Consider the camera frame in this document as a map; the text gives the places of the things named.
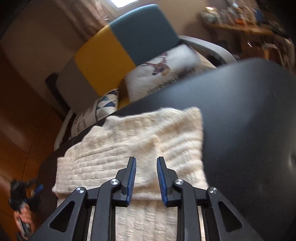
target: chair armrest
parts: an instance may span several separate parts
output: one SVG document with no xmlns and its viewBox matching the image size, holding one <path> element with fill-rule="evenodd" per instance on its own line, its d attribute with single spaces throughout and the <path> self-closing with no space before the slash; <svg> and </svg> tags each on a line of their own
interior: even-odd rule
<svg viewBox="0 0 296 241">
<path fill-rule="evenodd" d="M 69 110 L 66 118 L 64 119 L 64 122 L 59 130 L 59 133 L 57 134 L 56 140 L 54 142 L 54 151 L 56 151 L 57 149 L 59 149 L 61 142 L 63 141 L 63 137 L 65 135 L 66 132 L 66 128 L 69 124 L 69 121 L 71 120 L 72 116 L 73 116 L 73 111 Z"/>
<path fill-rule="evenodd" d="M 182 40 L 183 43 L 190 45 L 194 49 L 205 51 L 206 53 L 214 56 L 222 64 L 237 62 L 230 52 L 220 47 L 219 45 L 184 35 L 179 36 L 179 38 Z"/>
</svg>

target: metal pivot screw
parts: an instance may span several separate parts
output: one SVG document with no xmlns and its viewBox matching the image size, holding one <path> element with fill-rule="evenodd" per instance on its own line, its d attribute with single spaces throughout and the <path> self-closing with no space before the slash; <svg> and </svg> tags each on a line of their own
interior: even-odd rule
<svg viewBox="0 0 296 241">
<path fill-rule="evenodd" d="M 212 194 L 216 194 L 218 192 L 218 190 L 215 187 L 210 187 L 209 192 L 212 193 Z"/>
<path fill-rule="evenodd" d="M 78 188 L 76 188 L 75 191 L 76 191 L 77 193 L 81 194 L 81 193 L 84 193 L 85 188 L 84 188 L 84 187 L 78 187 Z"/>
<path fill-rule="evenodd" d="M 182 179 L 176 179 L 175 180 L 175 184 L 177 184 L 177 185 L 182 185 L 184 183 L 184 181 L 182 180 Z"/>
<path fill-rule="evenodd" d="M 110 183 L 111 183 L 112 185 L 117 185 L 117 184 L 119 183 L 119 180 L 118 180 L 118 179 L 112 179 L 112 180 L 110 181 Z"/>
</svg>

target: gray fabric panel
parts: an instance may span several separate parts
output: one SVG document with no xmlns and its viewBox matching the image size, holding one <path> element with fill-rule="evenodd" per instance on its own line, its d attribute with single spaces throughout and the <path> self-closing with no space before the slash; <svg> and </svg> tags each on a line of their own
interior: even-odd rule
<svg viewBox="0 0 296 241">
<path fill-rule="evenodd" d="M 99 98 L 77 67 L 74 57 L 66 64 L 57 79 L 57 89 L 69 107 L 78 114 Z"/>
</svg>

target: decorative pillow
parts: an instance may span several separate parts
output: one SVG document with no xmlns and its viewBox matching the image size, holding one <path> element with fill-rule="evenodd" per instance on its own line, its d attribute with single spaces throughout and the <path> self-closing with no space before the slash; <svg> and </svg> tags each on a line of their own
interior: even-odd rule
<svg viewBox="0 0 296 241">
<path fill-rule="evenodd" d="M 204 56 L 181 44 L 137 66 L 126 75 L 129 100 L 134 102 L 185 76 L 215 68 Z"/>
<path fill-rule="evenodd" d="M 79 113 L 71 128 L 71 137 L 117 110 L 119 89 L 113 89 L 97 99 L 93 106 Z"/>
</svg>

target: hand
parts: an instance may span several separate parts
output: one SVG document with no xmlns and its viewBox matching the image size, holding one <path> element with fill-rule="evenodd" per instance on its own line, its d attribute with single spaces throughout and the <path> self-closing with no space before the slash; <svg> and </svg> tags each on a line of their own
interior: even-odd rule
<svg viewBox="0 0 296 241">
<path fill-rule="evenodd" d="M 14 212 L 14 218 L 15 218 L 15 222 L 17 224 L 17 227 L 19 230 L 22 230 L 22 227 L 20 226 L 20 219 L 24 222 L 24 223 L 28 223 L 30 224 L 30 228 L 31 228 L 31 232 L 34 233 L 35 232 L 35 224 L 32 220 L 32 216 L 31 216 L 31 211 L 30 211 L 30 207 L 28 204 L 25 204 L 25 206 L 21 209 L 20 213 L 15 211 Z"/>
</svg>

